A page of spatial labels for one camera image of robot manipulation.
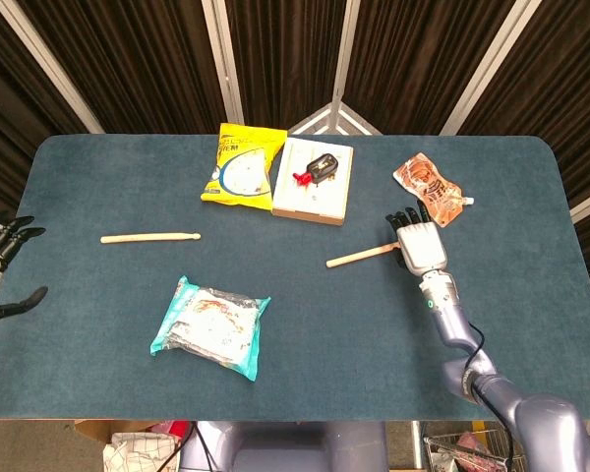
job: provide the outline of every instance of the plastic pouch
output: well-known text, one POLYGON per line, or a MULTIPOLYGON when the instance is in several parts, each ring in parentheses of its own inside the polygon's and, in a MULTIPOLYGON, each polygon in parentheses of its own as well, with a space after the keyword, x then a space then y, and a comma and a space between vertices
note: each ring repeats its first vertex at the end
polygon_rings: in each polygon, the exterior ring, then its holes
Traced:
POLYGON ((441 227, 453 221, 464 205, 474 203, 474 199, 462 197, 459 186, 445 180, 421 152, 398 167, 393 178, 426 205, 431 218, 441 227))
POLYGON ((271 210, 268 171, 286 141, 286 131, 220 125, 216 167, 201 200, 271 210))
POLYGON ((249 298, 200 287, 179 279, 150 354, 182 349, 256 379, 260 351, 260 317, 270 297, 249 298))

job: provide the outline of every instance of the red object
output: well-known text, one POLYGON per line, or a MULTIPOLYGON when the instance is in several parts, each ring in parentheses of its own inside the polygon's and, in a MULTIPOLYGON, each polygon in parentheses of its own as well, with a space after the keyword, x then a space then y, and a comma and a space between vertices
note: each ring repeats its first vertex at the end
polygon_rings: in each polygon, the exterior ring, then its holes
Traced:
POLYGON ((190 428, 190 421, 173 421, 173 426, 170 427, 169 433, 179 438, 183 438, 186 435, 188 428, 190 428))
POLYGON ((175 421, 164 421, 148 428, 153 433, 164 433, 166 435, 174 435, 178 438, 183 438, 186 435, 186 431, 190 428, 190 421, 187 420, 175 420, 175 421))
POLYGON ((293 174, 295 180, 297 181, 298 185, 308 185, 313 181, 313 176, 310 172, 306 172, 305 174, 293 174))

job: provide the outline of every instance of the plastic bag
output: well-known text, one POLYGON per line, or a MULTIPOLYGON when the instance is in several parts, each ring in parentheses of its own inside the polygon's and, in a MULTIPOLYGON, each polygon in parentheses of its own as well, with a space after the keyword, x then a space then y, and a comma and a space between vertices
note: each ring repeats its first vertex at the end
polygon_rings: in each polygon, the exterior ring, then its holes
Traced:
MULTIPOLYGON (((487 447, 472 433, 463 433, 459 441, 457 441, 457 445, 477 450, 483 454, 490 453, 487 447)), ((459 465, 466 472, 505 472, 504 467, 490 459, 484 459, 467 452, 457 452, 455 456, 459 465)))
POLYGON ((256 379, 260 350, 260 317, 270 302, 200 287, 179 279, 150 354, 182 349, 256 379))
POLYGON ((283 130, 220 125, 216 167, 201 200, 271 210, 268 171, 285 141, 283 130))
POLYGON ((474 203, 474 199, 462 197, 459 186, 445 180, 433 162, 421 152, 398 167, 393 178, 424 202, 431 218, 441 227, 453 221, 464 205, 474 203))

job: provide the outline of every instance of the wooden stick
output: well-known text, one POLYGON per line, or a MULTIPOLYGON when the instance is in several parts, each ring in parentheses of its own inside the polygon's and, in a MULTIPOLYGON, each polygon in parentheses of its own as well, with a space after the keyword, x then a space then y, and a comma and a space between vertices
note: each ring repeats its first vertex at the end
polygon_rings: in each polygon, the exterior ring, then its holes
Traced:
POLYGON ((144 234, 119 234, 117 236, 102 236, 102 244, 112 243, 137 243, 142 241, 185 241, 188 239, 201 239, 199 233, 144 233, 144 234))
POLYGON ((367 251, 361 251, 360 253, 354 253, 343 256, 342 258, 326 261, 325 266, 328 268, 342 266, 344 264, 353 263, 355 261, 360 261, 372 256, 377 256, 378 254, 389 253, 396 248, 399 249, 399 247, 400 243, 396 241, 395 243, 385 244, 384 246, 378 246, 377 248, 368 249, 367 251))

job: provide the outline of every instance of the table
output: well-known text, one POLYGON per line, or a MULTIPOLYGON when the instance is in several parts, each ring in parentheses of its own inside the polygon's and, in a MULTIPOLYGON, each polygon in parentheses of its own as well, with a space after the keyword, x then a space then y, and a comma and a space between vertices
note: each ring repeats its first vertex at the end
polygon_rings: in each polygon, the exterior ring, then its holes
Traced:
MULTIPOLYGON (((590 418, 590 281, 555 158, 531 137, 310 137, 354 147, 342 227, 202 203, 216 136, 75 135, 38 150, 19 214, 46 234, 6 274, 0 418, 474 419, 449 394, 418 281, 393 255, 325 268, 392 240, 414 204, 391 172, 423 151, 476 199, 441 231, 467 317, 499 368, 590 418), (100 245, 106 234, 198 231, 187 243, 100 245), (181 275, 270 295, 255 383, 182 350, 148 354, 181 275)), ((272 167, 274 183, 279 161, 272 167)))

